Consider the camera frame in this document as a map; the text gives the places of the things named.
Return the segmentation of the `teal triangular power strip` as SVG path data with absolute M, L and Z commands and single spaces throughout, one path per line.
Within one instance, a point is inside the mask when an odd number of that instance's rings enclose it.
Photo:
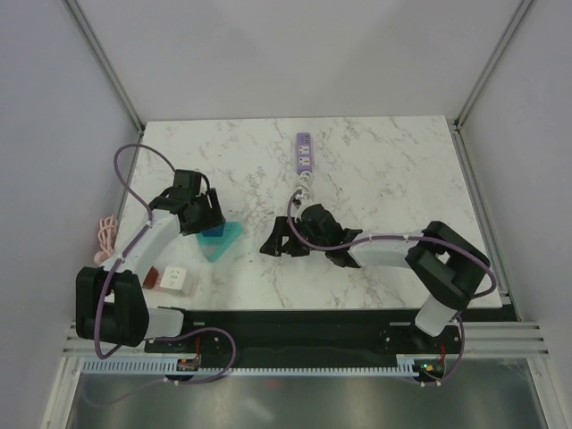
M 242 225 L 239 222 L 226 222 L 224 225 L 225 230 L 222 237 L 208 238 L 202 236 L 201 232 L 196 236 L 199 248 L 210 263 L 216 262 L 228 251 L 243 232 Z

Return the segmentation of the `purple power strip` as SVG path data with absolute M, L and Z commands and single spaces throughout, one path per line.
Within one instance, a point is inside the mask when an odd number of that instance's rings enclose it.
M 295 143 L 295 167 L 298 175 L 313 172 L 315 164 L 314 146 L 309 132 L 299 132 Z

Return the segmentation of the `blue cube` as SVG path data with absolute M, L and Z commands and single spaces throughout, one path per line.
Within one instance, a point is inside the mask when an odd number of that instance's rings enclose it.
M 222 237 L 224 235 L 225 225 L 219 225 L 214 228 L 203 230 L 201 235 L 208 238 Z

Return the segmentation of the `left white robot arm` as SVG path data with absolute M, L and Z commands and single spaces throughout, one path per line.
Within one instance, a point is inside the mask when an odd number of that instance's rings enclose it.
M 150 218 L 131 242 L 98 267 L 83 267 L 76 277 L 75 324 L 82 339 L 136 347 L 165 338 L 177 351 L 196 341 L 195 328 L 180 310 L 148 308 L 143 282 L 164 249 L 176 238 L 218 228 L 225 219 L 216 194 L 201 172 L 177 170 L 172 186 L 155 197 Z

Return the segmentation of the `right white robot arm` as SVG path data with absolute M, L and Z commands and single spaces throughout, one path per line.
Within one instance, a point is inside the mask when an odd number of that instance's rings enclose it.
M 322 205 L 288 211 L 275 218 L 272 232 L 259 249 L 263 255 L 305 257 L 321 251 L 342 268 L 389 266 L 411 270 L 428 291 L 409 329 L 411 345 L 430 351 L 442 340 L 442 331 L 460 315 L 478 293 L 484 277 L 496 278 L 487 256 L 441 221 L 421 231 L 402 234 L 368 233 L 342 227 Z

